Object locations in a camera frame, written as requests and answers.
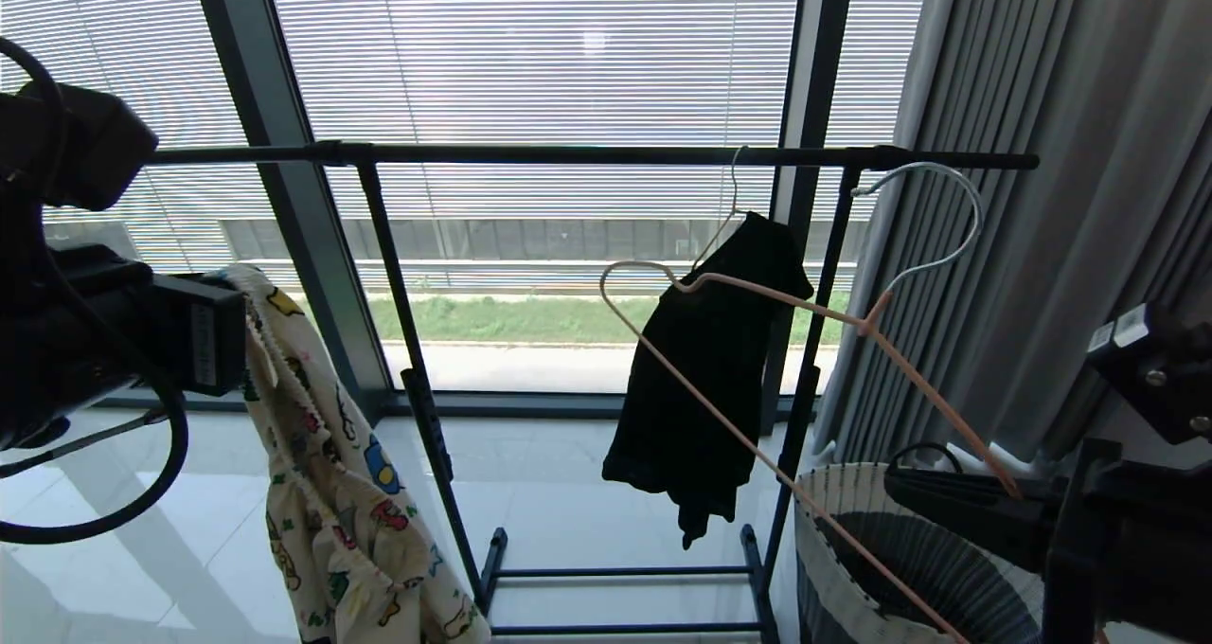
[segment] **green lawn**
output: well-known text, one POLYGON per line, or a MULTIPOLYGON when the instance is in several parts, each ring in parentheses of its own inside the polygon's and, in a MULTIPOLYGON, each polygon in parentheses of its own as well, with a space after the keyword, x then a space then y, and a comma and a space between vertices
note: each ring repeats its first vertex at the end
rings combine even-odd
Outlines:
MULTIPOLYGON (((847 292, 833 296, 830 308, 845 310, 847 292)), ((624 315, 638 326, 652 314, 656 297, 630 297, 618 301, 624 315)), ((395 304, 389 298, 373 298, 371 314, 383 338, 404 338, 395 304)), ((534 296, 502 301, 482 298, 418 297, 412 301, 412 315, 421 338, 427 341, 479 341, 498 343, 631 343, 635 338, 601 300, 573 296, 534 296)), ((796 310, 791 343, 802 344, 812 315, 796 310)), ((841 325, 825 321, 822 343, 836 344, 841 325)))

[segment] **white label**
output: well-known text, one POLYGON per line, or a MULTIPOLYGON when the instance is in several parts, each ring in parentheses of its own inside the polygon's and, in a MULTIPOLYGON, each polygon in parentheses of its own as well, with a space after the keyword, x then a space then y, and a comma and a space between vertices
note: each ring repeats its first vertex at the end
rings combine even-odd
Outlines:
POLYGON ((218 367, 215 366, 215 310, 205 306, 189 308, 189 332, 194 342, 194 381, 200 386, 216 386, 218 367))
POLYGON ((1111 340, 1113 330, 1115 330, 1115 323, 1107 323, 1105 325, 1094 330, 1094 336, 1090 337, 1090 347, 1086 348, 1086 353, 1093 353, 1094 351, 1098 351, 1103 346, 1107 346, 1107 342, 1111 340))
POLYGON ((1126 348, 1149 336, 1149 325, 1144 319, 1145 303, 1132 308, 1115 320, 1115 344, 1126 348))

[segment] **laundry basket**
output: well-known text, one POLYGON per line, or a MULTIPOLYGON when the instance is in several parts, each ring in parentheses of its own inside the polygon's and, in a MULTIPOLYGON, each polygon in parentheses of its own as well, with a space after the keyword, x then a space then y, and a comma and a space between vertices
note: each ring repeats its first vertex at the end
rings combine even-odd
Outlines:
MULTIPOLYGON (((800 485, 884 565, 973 644, 1040 642, 1044 582, 892 501, 886 465, 834 465, 800 485)), ((950 642, 818 515, 797 507, 802 640, 950 642)))

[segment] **wire hanger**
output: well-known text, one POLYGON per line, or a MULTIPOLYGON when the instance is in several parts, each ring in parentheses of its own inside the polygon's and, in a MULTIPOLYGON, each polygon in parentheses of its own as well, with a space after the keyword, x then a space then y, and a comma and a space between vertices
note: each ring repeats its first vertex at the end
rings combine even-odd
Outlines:
POLYGON ((892 342, 888 341, 887 337, 885 337, 884 334, 881 334, 880 330, 876 327, 876 320, 880 313, 884 312, 884 308, 887 308, 888 302, 892 298, 892 290, 897 284, 904 280, 907 275, 914 273, 921 273, 927 269, 938 268, 944 264, 951 263, 953 261, 959 258, 962 255, 962 252, 965 252, 972 246, 976 236, 981 233, 984 226, 984 216, 983 216, 983 209, 981 207, 979 195, 977 194, 976 188, 972 186, 972 182, 968 181, 968 178, 965 177, 965 175, 960 173, 959 171, 939 164, 933 164, 927 161, 908 164, 905 166, 901 166, 896 170, 892 170, 890 173, 885 175, 885 177, 881 178, 879 182, 875 182, 874 186, 870 187, 870 189, 856 190, 856 192, 858 194, 871 194, 873 192, 877 190, 879 187, 882 187, 884 183, 887 183, 892 178, 897 177, 897 175, 903 175, 905 172, 916 169, 928 170, 939 175, 944 175, 944 177, 951 178, 955 182, 960 183, 960 186, 967 194, 968 200, 972 203, 973 211, 976 212, 972 230, 970 230, 968 236, 964 240, 964 243, 960 244, 960 246, 945 258, 941 258, 931 263, 905 269, 903 273, 892 278, 892 281, 888 283, 887 289, 884 290, 884 293, 880 295, 880 298, 876 301, 875 306, 871 307, 871 310, 867 314, 865 318, 861 319, 857 317, 847 315, 845 313, 839 313, 836 310, 830 310, 830 308, 824 308, 810 301, 796 298, 791 295, 783 293, 783 291, 754 284, 753 281, 728 275, 721 275, 716 273, 704 273, 699 278, 697 278, 693 281, 693 284, 685 285, 678 280, 678 277, 674 274, 671 269, 661 263, 653 263, 651 261, 618 261, 617 263, 611 263, 610 266, 606 267, 606 269, 601 274, 601 278, 598 280, 598 290, 601 293, 602 301, 606 302, 606 306, 608 306, 610 309, 614 313, 614 315, 618 317, 618 319, 622 320, 623 324, 627 325, 629 330, 631 330, 631 334, 636 336, 640 343, 645 348, 647 348, 648 352, 652 353, 652 355, 662 365, 664 365, 664 367, 669 370, 669 372, 673 374, 674 377, 682 386, 685 386, 687 391, 691 392, 694 399, 697 399, 704 408, 707 408, 707 410, 711 414, 711 416, 714 416, 721 424, 724 424, 724 427, 728 429, 728 432, 732 433, 732 435, 737 440, 739 440, 741 444, 745 446, 745 449, 753 452, 759 461, 761 461, 767 468, 774 472, 774 475, 783 485, 788 485, 788 488, 790 488, 791 491, 796 494, 796 497, 799 497, 799 500, 806 507, 808 507, 810 509, 813 511, 814 514, 824 519, 827 524, 830 524, 834 531, 836 531, 837 535, 842 537, 842 540, 845 540, 851 547, 854 548, 856 552, 858 552, 858 554, 861 554, 864 559, 867 559, 867 562, 871 564, 875 568, 875 570, 879 570, 886 579, 888 579, 888 581, 892 582, 892 585, 896 586, 896 588, 899 589, 901 593, 904 594, 910 602, 913 602, 914 605, 921 609, 922 612, 926 614, 927 617, 930 617, 936 626, 938 626, 948 636, 951 636, 951 638, 955 639, 956 642, 966 643, 964 636, 960 634, 959 631, 955 629, 955 627, 953 627, 941 615, 938 615, 938 612, 934 611, 921 597, 919 597, 917 593, 913 591, 913 588, 902 582, 901 579, 897 579, 897 576, 891 570, 888 570, 887 566, 885 566, 879 559, 875 558, 874 554, 871 554, 865 547, 863 547, 861 541, 858 541, 845 528, 842 528, 840 523, 836 523, 836 520, 825 509, 823 509, 823 507, 821 507, 802 488, 800 488, 799 484, 791 480, 791 477, 788 477, 785 473, 783 473, 783 471, 779 469, 778 466, 768 456, 766 456, 766 454, 764 454, 751 440, 749 440, 749 438, 745 438, 744 433, 742 433, 741 429, 737 428, 737 426, 733 424, 732 421, 727 418, 727 416, 724 416, 724 414, 720 412, 719 408, 713 405, 711 401, 705 395, 703 395, 701 389, 694 387, 692 381, 686 378, 686 376, 682 375, 679 371, 679 369, 675 367, 674 364, 670 363, 670 360, 665 358, 664 354, 661 353, 652 344, 652 342, 648 341, 647 337, 644 336, 640 329, 636 327, 636 325, 633 324, 631 320, 629 320, 628 317, 624 315, 623 312, 618 309, 617 306, 614 306, 614 303, 610 300, 610 296, 607 296, 606 293, 606 278, 614 269, 624 267, 651 268, 662 272, 665 275, 665 278, 668 278, 669 281, 673 284, 674 289, 681 291, 682 293, 693 293, 699 289, 702 289, 702 286, 705 286, 707 283, 715 281, 730 286, 737 286, 748 291, 753 291, 754 293, 759 293, 767 298, 773 298, 776 301, 787 303, 789 306, 794 306, 796 308, 805 308, 806 310, 811 310, 818 315, 824 315, 827 318, 839 320, 847 325, 852 325, 858 329, 858 334, 861 334, 861 336, 867 336, 870 337, 873 341, 875 341, 875 343, 880 347, 880 349, 884 351, 886 355, 888 355, 892 363, 896 364, 898 367, 901 367, 901 370, 905 374, 905 376, 909 377, 909 381, 913 382, 914 386, 917 386, 919 391, 926 394, 926 398, 930 399, 930 401, 939 410, 939 412, 943 414, 943 417, 945 417, 947 421, 950 422, 950 424, 960 433, 960 435, 965 438, 968 445, 972 446, 972 449, 977 452, 977 455, 979 455, 981 458, 989 466, 994 475, 997 477, 997 480, 1001 481, 1002 488, 1006 489, 1006 494, 1008 494, 1012 498, 1019 500, 1022 498, 1022 494, 1018 490, 1018 485, 1016 484, 1013 477, 1010 475, 1010 472, 1006 469, 1004 463, 1001 463, 997 460, 997 457, 989 450, 989 448, 985 446, 984 441, 981 440, 981 437, 977 435, 976 432, 972 431, 970 424, 967 424, 965 420, 960 416, 960 414, 954 408, 951 408, 950 404, 947 403, 947 400, 942 397, 942 394, 939 394, 939 392, 934 388, 934 386, 931 386, 930 382, 926 381, 926 377, 922 377, 921 372, 919 372, 917 369, 914 367, 913 364, 910 364, 909 360, 907 360, 904 355, 902 355, 901 352, 897 351, 896 346, 893 346, 892 342))
POLYGON ((693 263, 691 263, 691 272, 694 272, 699 261, 702 261, 703 257, 707 256, 707 252, 711 250, 711 245, 715 244, 715 239, 720 239, 720 235, 724 234, 724 228, 732 222, 732 218, 741 213, 741 210, 737 209, 737 195, 741 194, 741 188, 737 186, 737 159, 741 159, 741 153, 745 149, 749 149, 749 144, 741 144, 741 147, 737 148, 737 153, 732 155, 732 164, 728 166, 728 175, 732 177, 732 207, 728 209, 727 216, 720 221, 720 226, 715 228, 715 234, 711 235, 711 239, 707 240, 707 245, 703 246, 703 251, 697 256, 697 258, 694 258, 693 263))

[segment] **black garment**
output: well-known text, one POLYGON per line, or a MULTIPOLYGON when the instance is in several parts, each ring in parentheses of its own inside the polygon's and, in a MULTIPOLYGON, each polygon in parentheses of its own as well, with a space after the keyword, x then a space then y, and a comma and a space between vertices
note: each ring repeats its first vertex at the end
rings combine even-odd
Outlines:
MULTIPOLYGON (((749 213, 736 234, 681 281, 719 273, 807 298, 802 253, 787 226, 749 213)), ((750 440, 760 428, 761 377, 771 323, 785 303, 720 283, 694 293, 669 287, 644 336, 750 440)), ((730 523, 754 456, 642 344, 602 478, 668 492, 680 507, 682 548, 707 534, 710 514, 730 523)))

